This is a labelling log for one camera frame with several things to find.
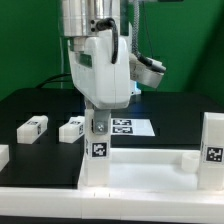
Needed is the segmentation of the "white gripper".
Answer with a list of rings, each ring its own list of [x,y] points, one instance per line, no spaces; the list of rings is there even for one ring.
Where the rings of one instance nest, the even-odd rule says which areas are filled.
[[[110,110],[126,108],[130,101],[129,52],[126,41],[119,38],[118,59],[111,63],[112,31],[89,37],[84,44],[84,54],[91,58],[92,65],[79,63],[81,54],[69,52],[69,62],[74,86],[97,108],[93,115],[93,132],[108,133]]]

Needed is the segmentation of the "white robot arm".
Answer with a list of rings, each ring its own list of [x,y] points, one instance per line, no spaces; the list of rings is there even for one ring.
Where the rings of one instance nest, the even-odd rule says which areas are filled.
[[[110,131],[110,113],[128,106],[129,49],[120,35],[120,0],[60,0],[74,86],[94,108],[93,132]]]

